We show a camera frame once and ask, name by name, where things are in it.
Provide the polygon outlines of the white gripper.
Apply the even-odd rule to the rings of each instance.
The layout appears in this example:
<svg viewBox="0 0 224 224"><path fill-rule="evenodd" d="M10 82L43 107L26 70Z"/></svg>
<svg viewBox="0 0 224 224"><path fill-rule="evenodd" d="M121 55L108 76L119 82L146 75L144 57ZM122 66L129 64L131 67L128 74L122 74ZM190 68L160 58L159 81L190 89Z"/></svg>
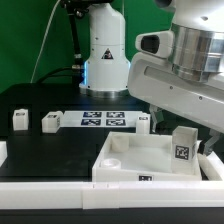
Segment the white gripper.
<svg viewBox="0 0 224 224"><path fill-rule="evenodd" d="M152 104L149 112L153 133L164 120L162 109L214 129L204 143L203 154L208 156L224 133L224 73L210 75L206 83L198 83L179 78L171 68L164 59L135 54L128 78L129 93Z"/></svg>

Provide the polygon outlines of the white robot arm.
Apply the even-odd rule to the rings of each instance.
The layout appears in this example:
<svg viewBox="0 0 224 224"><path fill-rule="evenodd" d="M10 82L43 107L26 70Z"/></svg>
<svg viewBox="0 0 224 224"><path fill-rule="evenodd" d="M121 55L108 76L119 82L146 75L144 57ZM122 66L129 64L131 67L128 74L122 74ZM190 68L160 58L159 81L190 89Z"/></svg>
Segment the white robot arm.
<svg viewBox="0 0 224 224"><path fill-rule="evenodd" d="M113 97L124 92L210 129L209 155L224 134L224 0L153 0L174 14L165 31L140 34L125 57L125 20L113 0L60 0L72 19L90 16L90 57L83 60L72 32L81 92Z"/></svg>

